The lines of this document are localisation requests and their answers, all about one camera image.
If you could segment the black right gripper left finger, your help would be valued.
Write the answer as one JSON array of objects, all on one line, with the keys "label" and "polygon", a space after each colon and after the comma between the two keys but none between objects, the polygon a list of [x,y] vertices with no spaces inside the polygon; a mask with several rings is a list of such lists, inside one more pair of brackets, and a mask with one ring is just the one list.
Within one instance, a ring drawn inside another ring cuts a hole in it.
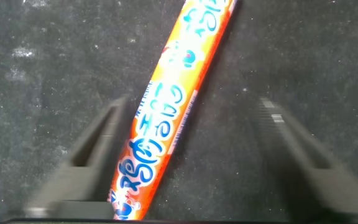
[{"label": "black right gripper left finger", "polygon": [[25,205],[27,218],[112,218],[108,193],[130,129],[126,96],[112,101]]}]

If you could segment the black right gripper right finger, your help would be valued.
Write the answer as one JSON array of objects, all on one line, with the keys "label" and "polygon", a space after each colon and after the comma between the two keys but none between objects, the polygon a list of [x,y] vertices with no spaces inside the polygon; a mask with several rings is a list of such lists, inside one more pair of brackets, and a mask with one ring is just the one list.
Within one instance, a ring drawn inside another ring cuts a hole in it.
[{"label": "black right gripper right finger", "polygon": [[255,128],[290,220],[358,222],[358,178],[289,111],[260,98]]}]

